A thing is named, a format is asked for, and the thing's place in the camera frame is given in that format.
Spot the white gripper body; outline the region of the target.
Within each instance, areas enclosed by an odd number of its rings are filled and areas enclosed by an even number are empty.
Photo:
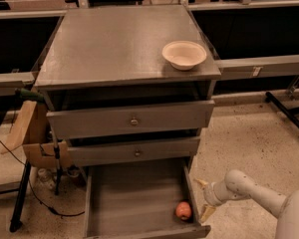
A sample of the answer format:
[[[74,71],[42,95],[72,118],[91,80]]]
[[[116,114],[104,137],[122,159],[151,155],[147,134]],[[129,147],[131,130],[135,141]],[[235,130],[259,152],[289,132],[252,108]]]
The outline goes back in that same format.
[[[222,202],[217,198],[214,189],[214,182],[207,183],[203,189],[203,196],[205,201],[211,206],[220,206]]]

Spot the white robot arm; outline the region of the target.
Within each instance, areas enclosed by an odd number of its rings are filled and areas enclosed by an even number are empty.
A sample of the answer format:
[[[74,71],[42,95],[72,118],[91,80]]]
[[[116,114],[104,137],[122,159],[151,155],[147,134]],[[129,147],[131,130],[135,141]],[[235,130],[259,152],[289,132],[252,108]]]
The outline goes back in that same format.
[[[277,219],[274,239],[299,239],[299,189],[286,196],[258,184],[237,169],[228,171],[221,181],[206,182],[199,178],[195,181],[201,186],[205,199],[201,223],[227,201],[252,199]]]

